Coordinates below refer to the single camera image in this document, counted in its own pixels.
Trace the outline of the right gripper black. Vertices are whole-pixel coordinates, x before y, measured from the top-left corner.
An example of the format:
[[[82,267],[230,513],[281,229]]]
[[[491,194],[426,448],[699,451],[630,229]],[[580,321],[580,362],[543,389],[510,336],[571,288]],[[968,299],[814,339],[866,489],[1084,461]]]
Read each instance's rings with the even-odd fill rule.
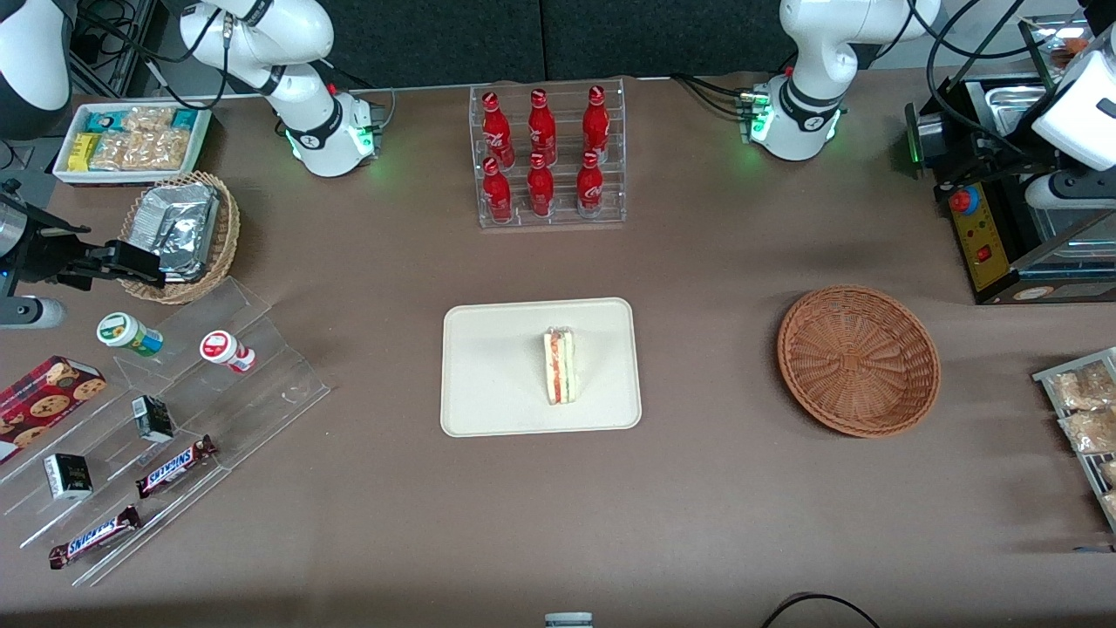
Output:
[[[75,226],[23,201],[3,202],[3,288],[55,283],[92,290],[94,281],[124,279],[163,289],[160,257],[124,240],[108,240],[102,255],[87,255],[78,238],[92,228]]]

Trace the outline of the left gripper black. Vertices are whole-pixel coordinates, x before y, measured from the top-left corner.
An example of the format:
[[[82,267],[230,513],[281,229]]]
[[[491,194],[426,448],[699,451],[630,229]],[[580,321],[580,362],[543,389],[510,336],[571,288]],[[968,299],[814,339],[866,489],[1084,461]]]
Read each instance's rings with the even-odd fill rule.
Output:
[[[940,160],[934,166],[939,189],[963,189],[969,184],[1037,176],[1052,171],[1052,151],[1037,147],[1033,132],[1024,132],[1024,146],[1010,146],[1010,142],[994,131],[970,124],[972,160]]]

